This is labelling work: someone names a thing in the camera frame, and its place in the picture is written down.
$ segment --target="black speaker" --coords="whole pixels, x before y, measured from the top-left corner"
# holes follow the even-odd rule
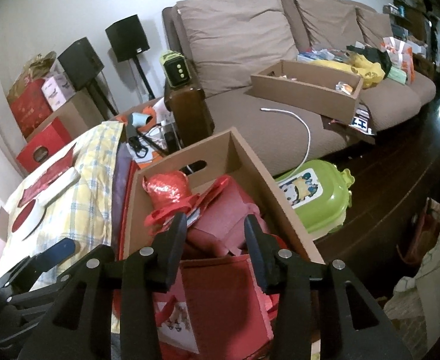
[[[82,90],[104,68],[87,38],[77,40],[58,56],[75,90]]]
[[[132,59],[150,48],[137,15],[113,23],[105,32],[118,62]]]

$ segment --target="red box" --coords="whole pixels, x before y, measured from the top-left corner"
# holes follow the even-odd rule
[[[72,141],[72,137],[57,117],[26,144],[17,156],[18,162],[32,173],[43,162]]]
[[[43,79],[36,79],[25,88],[18,99],[10,104],[13,116],[25,138],[52,114],[41,90],[44,82]]]

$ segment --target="white box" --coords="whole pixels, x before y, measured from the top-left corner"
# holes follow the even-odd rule
[[[52,111],[59,109],[75,95],[75,89],[63,73],[46,79],[41,90]]]
[[[418,44],[412,42],[412,41],[406,41],[406,43],[408,45],[411,46],[411,51],[413,52],[413,54],[422,54],[422,55],[426,55],[426,47],[425,46],[419,46]]]

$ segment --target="lime green speaker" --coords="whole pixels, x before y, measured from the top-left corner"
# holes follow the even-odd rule
[[[171,88],[186,85],[192,79],[186,58],[176,51],[168,50],[160,57],[160,64]]]

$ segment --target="white cable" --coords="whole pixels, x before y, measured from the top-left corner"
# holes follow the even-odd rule
[[[291,173],[295,173],[307,160],[308,158],[308,154],[310,153],[310,143],[312,142],[312,133],[310,132],[310,129],[308,128],[308,125],[304,122],[304,120],[299,117],[297,114],[295,114],[294,112],[291,111],[286,111],[284,109],[276,109],[276,108],[260,108],[262,111],[267,111],[267,112],[281,112],[282,114],[288,114],[291,115],[293,117],[296,117],[296,119],[298,119],[299,121],[301,121],[303,123],[303,125],[306,127],[307,132],[308,132],[308,146],[307,146],[307,152],[305,153],[305,156],[303,157],[303,161],[301,161],[301,164],[298,165],[293,171],[291,171]]]

